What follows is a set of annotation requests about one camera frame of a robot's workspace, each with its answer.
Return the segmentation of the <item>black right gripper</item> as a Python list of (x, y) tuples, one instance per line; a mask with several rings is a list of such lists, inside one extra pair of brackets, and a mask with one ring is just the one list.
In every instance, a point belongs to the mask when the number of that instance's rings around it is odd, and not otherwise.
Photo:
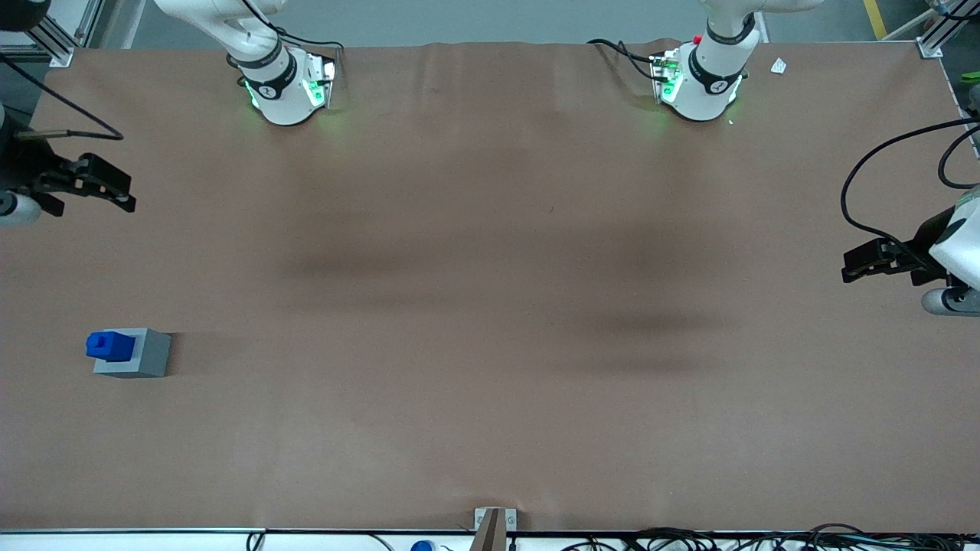
[(85, 153), (71, 163), (46, 141), (22, 141), (14, 133), (2, 133), (2, 219), (62, 217), (64, 202), (54, 194), (69, 192), (76, 181), (88, 195), (97, 194), (127, 213), (136, 210), (136, 199), (130, 195), (132, 177), (111, 161)]

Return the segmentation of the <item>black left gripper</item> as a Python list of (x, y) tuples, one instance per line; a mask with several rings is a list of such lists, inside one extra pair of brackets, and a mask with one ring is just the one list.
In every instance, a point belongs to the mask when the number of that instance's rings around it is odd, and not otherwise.
[(948, 269), (943, 268), (929, 252), (937, 244), (951, 222), (953, 208), (942, 210), (938, 215), (924, 220), (916, 234), (904, 241), (904, 249), (893, 253), (893, 242), (888, 238), (874, 238), (844, 254), (842, 282), (850, 285), (861, 278), (875, 275), (909, 273), (911, 285), (921, 286), (935, 280), (946, 280)]

